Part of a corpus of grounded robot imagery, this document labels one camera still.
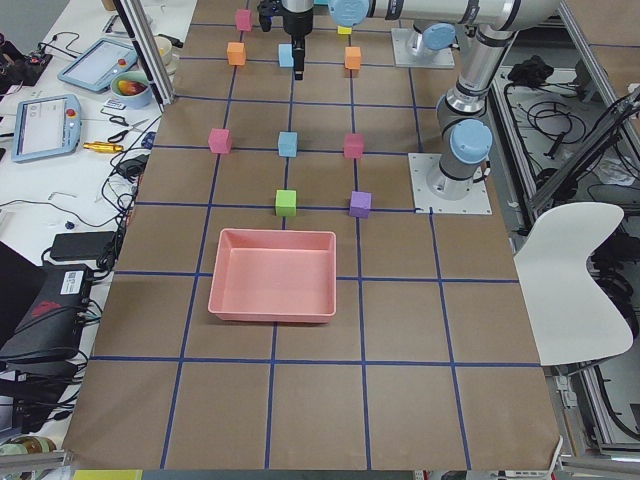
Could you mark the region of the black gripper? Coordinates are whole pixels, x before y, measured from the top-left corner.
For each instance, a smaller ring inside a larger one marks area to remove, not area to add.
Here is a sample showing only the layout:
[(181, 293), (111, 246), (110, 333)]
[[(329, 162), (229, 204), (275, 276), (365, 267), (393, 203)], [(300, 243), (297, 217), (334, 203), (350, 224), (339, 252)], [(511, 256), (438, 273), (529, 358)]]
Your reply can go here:
[(259, 23), (263, 32), (271, 30), (273, 17), (281, 17), (285, 32), (292, 36), (291, 46), (295, 80), (304, 78), (304, 36), (309, 35), (313, 30), (313, 6), (314, 3), (307, 0), (261, 0), (257, 5)]

